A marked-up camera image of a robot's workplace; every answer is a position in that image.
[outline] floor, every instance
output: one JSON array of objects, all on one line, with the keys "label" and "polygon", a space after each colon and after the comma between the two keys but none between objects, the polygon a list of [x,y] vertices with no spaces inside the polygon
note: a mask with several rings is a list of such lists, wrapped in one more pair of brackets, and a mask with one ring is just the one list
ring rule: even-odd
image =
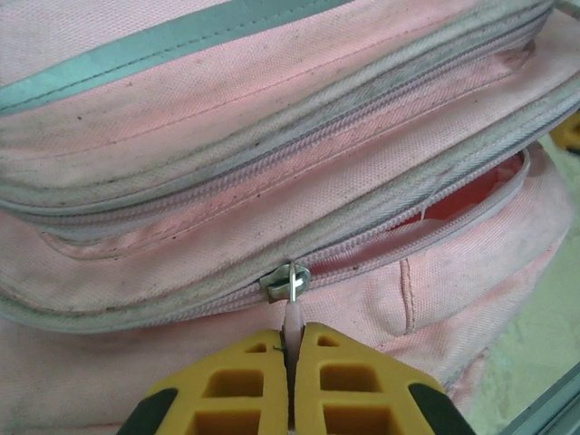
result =
[{"label": "floor", "polygon": [[[580,206],[580,157],[543,145]],[[492,349],[469,415],[478,435],[496,435],[580,362],[580,214],[518,317]]]}]

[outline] metal zipper slider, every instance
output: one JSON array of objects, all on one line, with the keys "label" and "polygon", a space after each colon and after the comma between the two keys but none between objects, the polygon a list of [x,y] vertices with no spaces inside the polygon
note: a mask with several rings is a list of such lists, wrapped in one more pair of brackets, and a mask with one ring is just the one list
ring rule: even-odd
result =
[{"label": "metal zipper slider", "polygon": [[[294,291],[295,297],[301,295],[308,289],[312,274],[304,266],[294,264],[295,273],[291,273],[291,264],[278,267],[274,272],[259,279],[260,287],[268,296],[270,304],[292,299]],[[292,287],[291,279],[295,277],[295,286]]]}]

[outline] black rubber tip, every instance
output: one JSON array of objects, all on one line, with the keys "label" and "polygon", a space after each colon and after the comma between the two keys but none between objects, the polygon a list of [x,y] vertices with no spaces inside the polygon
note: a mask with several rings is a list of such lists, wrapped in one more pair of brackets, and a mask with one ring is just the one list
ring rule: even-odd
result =
[{"label": "black rubber tip", "polygon": [[168,388],[143,399],[117,435],[155,435],[177,396],[176,388]]},{"label": "black rubber tip", "polygon": [[414,383],[409,391],[435,435],[476,435],[446,394],[422,383]]}]

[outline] backpack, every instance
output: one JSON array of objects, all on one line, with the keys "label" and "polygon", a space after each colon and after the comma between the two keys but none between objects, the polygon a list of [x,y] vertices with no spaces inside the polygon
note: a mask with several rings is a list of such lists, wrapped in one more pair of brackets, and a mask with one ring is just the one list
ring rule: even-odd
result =
[{"label": "backpack", "polygon": [[0,433],[112,435],[158,379],[306,321],[463,412],[573,206],[550,0],[0,1]]}]

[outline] open zipper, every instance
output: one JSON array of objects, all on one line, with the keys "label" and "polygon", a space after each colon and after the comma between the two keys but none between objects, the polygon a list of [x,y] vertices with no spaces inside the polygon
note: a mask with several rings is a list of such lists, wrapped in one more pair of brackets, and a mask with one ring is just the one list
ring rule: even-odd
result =
[{"label": "open zipper", "polygon": [[[457,191],[470,180],[523,150],[574,112],[577,98],[573,90],[577,89],[577,83],[578,80],[571,79],[548,95],[485,129],[476,137],[461,142],[413,171],[379,186],[336,210],[331,216],[316,221],[315,225],[303,228],[288,239],[269,246],[216,275],[210,275],[184,288],[176,288],[161,298],[107,308],[106,311],[65,312],[33,307],[3,292],[0,295],[3,315],[47,330],[96,334],[226,313],[263,303],[268,298],[272,300],[284,297],[284,282],[273,280],[281,296],[272,297],[268,294],[271,289],[264,290],[259,284],[259,278],[269,275],[268,271],[280,267],[289,259],[294,259],[306,269],[314,269],[316,262],[325,259],[329,261],[328,258],[336,252],[352,249],[356,244],[364,244],[373,232],[384,232],[386,228],[397,227],[429,204]],[[444,177],[436,179],[437,174],[441,174],[441,169],[445,168],[448,169],[444,170]],[[404,252],[377,256],[372,262],[359,264],[351,270],[334,270],[331,275],[316,273],[312,276],[308,290],[371,271],[381,264],[396,261],[398,256],[416,252],[429,243],[434,244],[446,237],[453,237],[460,230],[473,225],[485,213],[493,213],[493,210],[501,208],[502,201],[509,201],[509,195],[517,191],[517,183],[512,183],[511,190],[504,187],[490,197],[485,205],[480,206],[480,213],[475,214],[474,211],[453,227],[440,228],[433,238],[417,239]],[[314,251],[308,251],[308,247],[314,248]]]},{"label": "open zipper", "polygon": [[[326,285],[341,282],[346,279],[353,278],[362,273],[368,273],[378,267],[385,266],[389,263],[398,261],[413,253],[422,250],[425,247],[435,245],[448,238],[455,237],[462,231],[469,229],[476,225],[480,220],[493,216],[498,213],[518,192],[529,170],[529,155],[525,151],[523,154],[524,164],[518,174],[510,180],[505,186],[494,192],[483,203],[475,206],[469,213],[458,217],[445,226],[440,227],[436,232],[429,234],[426,237],[415,240],[404,249],[390,251],[383,256],[379,256],[369,261],[364,265],[356,265],[356,267],[346,267],[343,270],[334,270],[331,274],[313,275],[311,268],[314,269],[316,264],[321,262],[331,261],[333,256],[339,256],[343,252],[348,252],[350,249],[363,245],[367,240],[374,235],[388,231],[390,228],[395,228],[408,219],[412,218],[417,213],[435,204],[438,201],[448,197],[458,189],[469,184],[472,180],[480,177],[489,170],[495,168],[501,162],[509,159],[518,152],[525,149],[533,140],[539,137],[541,132],[549,131],[558,125],[562,120],[567,118],[575,111],[575,101],[562,101],[552,112],[545,113],[545,121],[541,124],[531,125],[525,124],[519,130],[514,130],[508,134],[504,143],[498,143],[497,148],[490,150],[487,156],[473,156],[474,160],[481,161],[480,164],[473,169],[473,161],[464,161],[462,165],[457,165],[453,172],[449,172],[446,180],[440,181],[437,190],[431,190],[424,198],[416,200],[410,207],[405,207],[399,213],[391,214],[378,225],[372,225],[369,228],[346,237],[338,243],[331,244],[321,249],[317,249],[310,254],[300,256],[295,260],[300,272],[298,279],[301,284],[298,287],[298,293],[302,294],[307,291],[313,291]],[[162,315],[157,319],[151,319],[148,322],[140,323],[139,326],[155,326],[159,324],[167,324],[190,320],[194,318],[203,317],[212,314],[223,314],[236,310],[248,308],[252,305],[263,303],[265,301],[273,302],[278,295],[285,295],[288,283],[281,282],[270,276],[284,275],[285,269],[289,265],[282,265],[283,270],[274,271],[272,274],[267,274],[254,283],[243,288],[238,288],[235,291],[224,292],[214,297],[208,298],[203,303],[191,306],[183,310],[176,310],[174,314]]]},{"label": "open zipper", "polygon": [[[356,265],[346,265],[320,275],[313,274],[312,271],[320,269],[324,264],[333,262],[335,259],[343,258],[357,248],[364,247],[373,240],[374,237],[385,234],[388,231],[404,224],[410,218],[424,212],[426,208],[442,201],[459,189],[467,186],[471,181],[486,174],[494,169],[501,161],[493,159],[487,164],[482,165],[477,170],[471,172],[467,177],[458,179],[442,186],[435,191],[425,201],[414,204],[395,217],[389,218],[378,225],[366,229],[356,235],[347,237],[329,246],[322,247],[314,252],[301,256],[295,260],[296,276],[298,281],[297,293],[300,295],[307,291],[312,291],[320,287],[332,285],[344,280],[351,279],[355,276],[371,272],[382,266],[394,263],[403,258],[426,248],[442,243],[453,237],[457,237],[469,228],[477,225],[479,222],[495,216],[503,207],[505,207],[521,190],[530,167],[530,158],[527,150],[524,150],[518,156],[522,159],[522,166],[506,184],[494,191],[483,202],[472,207],[465,213],[450,219],[434,231],[428,231],[427,234],[413,239],[412,242],[390,249],[377,257]],[[275,302],[287,299],[289,293],[289,283],[287,277],[289,265],[278,267],[271,274],[265,275],[251,285],[248,285],[236,292],[224,295],[215,300],[201,304],[197,308],[192,308],[184,314],[180,314],[170,319],[163,319],[159,323],[177,322],[191,318],[202,317],[212,314],[226,313],[249,307],[251,305],[269,301]]]}]

